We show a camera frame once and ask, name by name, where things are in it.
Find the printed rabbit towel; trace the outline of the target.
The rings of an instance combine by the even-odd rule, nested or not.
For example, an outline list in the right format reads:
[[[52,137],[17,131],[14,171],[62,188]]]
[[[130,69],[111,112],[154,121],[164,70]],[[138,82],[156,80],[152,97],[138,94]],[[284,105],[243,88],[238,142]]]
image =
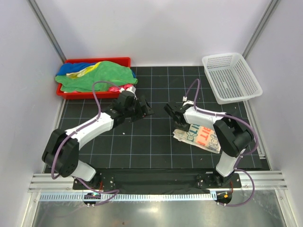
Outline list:
[[[215,131],[204,126],[191,124],[188,131],[175,129],[173,137],[178,141],[215,154],[219,154],[221,150]]]

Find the green towel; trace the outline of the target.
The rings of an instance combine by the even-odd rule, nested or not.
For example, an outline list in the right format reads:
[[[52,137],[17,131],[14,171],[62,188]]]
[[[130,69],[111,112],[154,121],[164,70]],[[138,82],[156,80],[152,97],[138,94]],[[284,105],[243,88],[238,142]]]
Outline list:
[[[99,61],[97,63],[99,65],[95,70],[80,78],[72,79],[63,75],[55,76],[55,81],[62,85],[61,91],[65,93],[91,92],[93,89],[105,92],[111,86],[135,85],[138,82],[129,67],[110,61]]]

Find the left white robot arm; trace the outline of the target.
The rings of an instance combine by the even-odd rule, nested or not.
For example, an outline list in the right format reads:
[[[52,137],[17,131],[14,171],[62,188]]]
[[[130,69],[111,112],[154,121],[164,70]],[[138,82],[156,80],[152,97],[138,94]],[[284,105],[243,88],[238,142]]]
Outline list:
[[[98,135],[124,123],[143,119],[154,114],[145,97],[137,97],[132,91],[122,91],[118,98],[92,119],[68,130],[52,132],[42,155],[42,161],[51,168],[51,177],[79,178],[89,189],[96,189],[100,177],[95,168],[79,159],[80,149]]]

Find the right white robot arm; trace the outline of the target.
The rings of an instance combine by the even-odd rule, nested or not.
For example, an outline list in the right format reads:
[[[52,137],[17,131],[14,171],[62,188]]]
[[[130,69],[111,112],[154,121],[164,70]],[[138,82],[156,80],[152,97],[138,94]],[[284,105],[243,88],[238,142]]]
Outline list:
[[[167,103],[165,112],[172,117],[177,129],[189,132],[191,125],[205,126],[217,136],[222,153],[211,176],[218,187],[225,187],[231,180],[240,159],[257,150],[258,136],[242,119],[225,112],[201,109],[191,101],[182,105]]]

